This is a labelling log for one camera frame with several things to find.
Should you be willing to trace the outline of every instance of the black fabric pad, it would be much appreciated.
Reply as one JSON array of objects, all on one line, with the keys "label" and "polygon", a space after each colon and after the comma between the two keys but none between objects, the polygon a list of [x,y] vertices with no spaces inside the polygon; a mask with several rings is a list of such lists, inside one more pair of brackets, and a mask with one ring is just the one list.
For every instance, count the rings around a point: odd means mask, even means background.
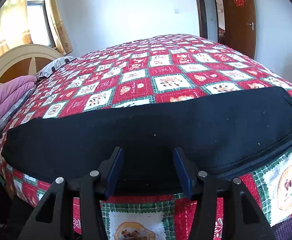
[{"label": "black fabric pad", "polygon": [[33,119],[8,131],[2,156],[51,183],[97,169],[116,146],[124,150],[116,194],[180,192],[172,159],[177,146],[200,170],[231,179],[292,148],[292,98],[271,87]]}]

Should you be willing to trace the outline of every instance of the folded blanket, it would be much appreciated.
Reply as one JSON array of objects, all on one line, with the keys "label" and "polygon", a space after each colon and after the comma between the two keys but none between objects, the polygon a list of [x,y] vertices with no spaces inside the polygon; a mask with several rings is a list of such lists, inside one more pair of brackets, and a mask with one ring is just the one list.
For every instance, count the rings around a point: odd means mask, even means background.
[{"label": "folded blanket", "polygon": [[27,90],[26,93],[0,119],[0,132],[5,128],[14,114],[25,104],[26,100],[34,93],[35,88],[36,86]]},{"label": "folded blanket", "polygon": [[5,113],[25,94],[27,90],[34,87],[34,82],[27,82],[21,87],[13,91],[1,104],[0,104],[0,119]]},{"label": "folded blanket", "polygon": [[4,100],[6,100],[6,98],[12,94],[16,89],[18,89],[19,87],[21,87],[22,85],[24,85],[27,82],[33,82],[36,83],[36,77],[34,76],[20,76],[18,78],[14,78],[11,81],[6,82],[5,84],[0,86],[0,104],[4,102]]}]

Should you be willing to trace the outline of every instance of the quilt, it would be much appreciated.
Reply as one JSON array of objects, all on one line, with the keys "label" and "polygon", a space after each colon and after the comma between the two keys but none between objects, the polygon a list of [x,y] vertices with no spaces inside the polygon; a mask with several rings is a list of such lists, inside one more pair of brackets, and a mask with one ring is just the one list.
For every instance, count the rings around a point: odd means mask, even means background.
[{"label": "quilt", "polygon": [[[227,46],[188,34],[162,35],[91,52],[38,83],[13,116],[0,140],[0,173],[7,190],[32,206],[49,188],[48,183],[13,169],[1,156],[7,130],[36,117],[59,118],[95,109],[174,103],[271,86],[283,87],[292,96],[292,84],[258,62]],[[47,133],[54,136],[58,132],[56,128]],[[34,147],[45,150],[45,142]],[[80,161],[76,154],[74,160]],[[243,174],[241,179],[271,226],[292,216],[292,150],[251,174]],[[196,202],[179,193],[113,196],[101,206],[111,240],[186,240]],[[218,199],[214,239],[221,239],[222,210],[222,199]],[[78,199],[74,199],[74,228],[80,233]]]}]

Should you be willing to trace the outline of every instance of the wooden headboard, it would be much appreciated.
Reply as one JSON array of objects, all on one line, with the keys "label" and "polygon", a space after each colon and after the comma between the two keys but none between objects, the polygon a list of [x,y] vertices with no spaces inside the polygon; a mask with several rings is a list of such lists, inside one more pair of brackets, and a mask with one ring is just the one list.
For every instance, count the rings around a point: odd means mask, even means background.
[{"label": "wooden headboard", "polygon": [[24,75],[35,75],[43,67],[63,55],[38,44],[27,44],[0,56],[0,84]]}]

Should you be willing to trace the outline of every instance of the door handle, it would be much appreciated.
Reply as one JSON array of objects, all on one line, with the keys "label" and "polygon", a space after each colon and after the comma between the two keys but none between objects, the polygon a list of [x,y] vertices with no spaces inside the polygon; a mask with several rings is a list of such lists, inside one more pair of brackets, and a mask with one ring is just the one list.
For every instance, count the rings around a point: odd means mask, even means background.
[{"label": "door handle", "polygon": [[250,25],[251,26],[251,30],[252,31],[254,30],[254,23],[247,23],[247,25]]}]

